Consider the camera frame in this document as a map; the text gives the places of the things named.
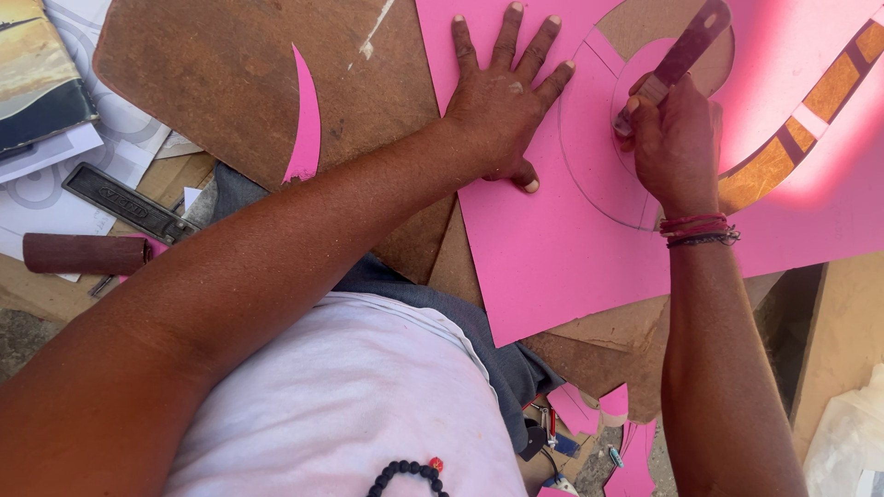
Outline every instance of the pink paper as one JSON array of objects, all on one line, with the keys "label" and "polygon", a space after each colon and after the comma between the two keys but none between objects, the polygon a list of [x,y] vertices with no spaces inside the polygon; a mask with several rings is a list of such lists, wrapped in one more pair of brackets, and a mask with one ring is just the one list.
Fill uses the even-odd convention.
[{"label": "pink paper", "polygon": [[586,405],[576,386],[566,383],[547,394],[546,399],[573,434],[596,434],[598,410]]},{"label": "pink paper", "polygon": [[610,394],[598,399],[598,404],[605,413],[617,417],[629,413],[629,390],[626,384],[620,385]]},{"label": "pink paper", "polygon": [[287,183],[297,176],[301,181],[316,176],[319,165],[319,143],[322,133],[319,121],[319,102],[316,87],[307,68],[307,62],[292,43],[294,61],[298,68],[298,133],[294,139],[292,158],[288,161],[286,175],[282,182]]},{"label": "pink paper", "polygon": [[[161,241],[158,241],[155,238],[150,238],[149,236],[147,236],[144,233],[132,233],[132,234],[127,234],[125,236],[128,236],[129,238],[143,238],[143,239],[147,240],[148,245],[150,246],[150,259],[151,260],[153,260],[155,257],[159,256],[160,254],[162,254],[163,252],[165,252],[166,250],[169,249],[169,246],[166,245],[165,243],[162,243]],[[120,283],[129,279],[128,276],[123,276],[123,275],[119,275],[118,278],[119,278]]]},{"label": "pink paper", "polygon": [[648,497],[653,493],[657,485],[648,470],[648,457],[656,428],[657,420],[649,424],[633,424],[627,421],[623,426],[620,451],[623,467],[614,467],[611,477],[605,482],[606,497]]},{"label": "pink paper", "polygon": [[540,487],[540,493],[537,494],[537,497],[574,497],[574,495],[565,492],[564,490],[557,490],[548,486],[542,486]]},{"label": "pink paper", "polygon": [[[526,5],[520,53],[545,16],[563,19],[535,85],[560,61],[577,63],[574,79],[525,154],[541,188],[524,195],[507,181],[479,180],[460,192],[498,347],[669,291],[665,242],[646,231],[658,205],[635,180],[631,157],[619,152],[610,126],[635,75],[656,66],[668,41],[649,43],[616,73],[619,65],[593,27],[618,3],[537,0]],[[458,79],[451,18],[466,16],[480,64],[487,65],[507,4],[417,0],[441,111]],[[742,162],[782,126],[881,1],[734,0],[730,5],[734,67],[714,97],[725,109],[722,171]],[[647,15],[659,14],[649,10]],[[786,181],[731,216],[743,232],[735,253],[744,277],[884,249],[884,231],[869,229],[884,216],[879,201],[882,66],[875,65]]]}]

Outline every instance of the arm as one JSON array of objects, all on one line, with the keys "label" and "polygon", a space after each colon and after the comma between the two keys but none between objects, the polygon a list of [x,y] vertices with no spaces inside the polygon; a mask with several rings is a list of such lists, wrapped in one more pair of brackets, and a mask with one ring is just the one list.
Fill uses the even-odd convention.
[{"label": "arm", "polygon": [[556,19],[515,71],[521,6],[486,71],[455,19],[461,81],[444,119],[202,230],[74,319],[0,386],[4,490],[159,494],[210,389],[393,228],[476,178],[536,190],[522,154],[574,71],[563,63],[530,91]]},{"label": "arm", "polygon": [[[640,96],[629,107],[636,137],[624,147],[635,147],[636,173],[667,218],[718,212],[721,107],[690,76],[662,109]],[[731,248],[680,245],[669,257],[672,319],[661,397],[679,494],[806,495]]]}]

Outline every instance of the white strip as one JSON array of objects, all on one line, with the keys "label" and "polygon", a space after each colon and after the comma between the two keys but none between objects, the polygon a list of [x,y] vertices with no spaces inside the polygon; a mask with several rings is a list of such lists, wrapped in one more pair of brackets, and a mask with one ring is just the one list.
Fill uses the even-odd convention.
[{"label": "white strip", "polygon": [[884,26],[884,7],[881,7],[875,12],[875,15],[872,16],[872,20]]},{"label": "white strip", "polygon": [[384,7],[381,8],[381,15],[377,16],[377,22],[375,23],[374,29],[369,33],[369,37],[365,39],[365,42],[362,43],[362,46],[359,47],[359,51],[365,54],[365,60],[369,60],[371,58],[371,54],[375,52],[375,47],[371,45],[371,37],[375,35],[375,32],[380,27],[381,23],[384,22],[384,18],[386,17],[386,13],[390,11],[390,7],[392,7],[392,3],[396,0],[387,0]]},{"label": "white strip", "polygon": [[820,116],[814,114],[804,103],[798,105],[798,108],[792,112],[792,117],[801,123],[801,126],[807,128],[807,131],[811,132],[817,140],[821,139],[823,134],[826,134],[828,123]]}]

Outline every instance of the person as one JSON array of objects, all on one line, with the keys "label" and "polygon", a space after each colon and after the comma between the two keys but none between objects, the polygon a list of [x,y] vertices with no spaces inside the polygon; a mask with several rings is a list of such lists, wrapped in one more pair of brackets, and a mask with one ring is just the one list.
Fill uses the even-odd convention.
[{"label": "person", "polygon": [[[422,287],[395,275],[401,299],[330,292],[473,180],[542,187],[522,155],[575,64],[532,90],[562,21],[547,18],[512,69],[522,14],[506,9],[484,70],[454,18],[461,77],[443,118],[203,229],[0,386],[4,494],[525,495],[490,366],[446,314],[453,301],[409,305]],[[661,108],[628,107],[623,146],[666,217],[718,212],[720,109],[689,75]],[[679,494],[806,494],[731,248],[683,243],[670,257],[661,396]],[[411,474],[432,457],[441,473]]]}]

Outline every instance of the book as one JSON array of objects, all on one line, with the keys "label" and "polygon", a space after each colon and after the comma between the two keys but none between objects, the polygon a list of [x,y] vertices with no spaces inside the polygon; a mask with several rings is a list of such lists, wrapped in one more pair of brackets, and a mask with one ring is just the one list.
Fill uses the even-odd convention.
[{"label": "book", "polygon": [[42,0],[0,3],[0,158],[98,119]]}]

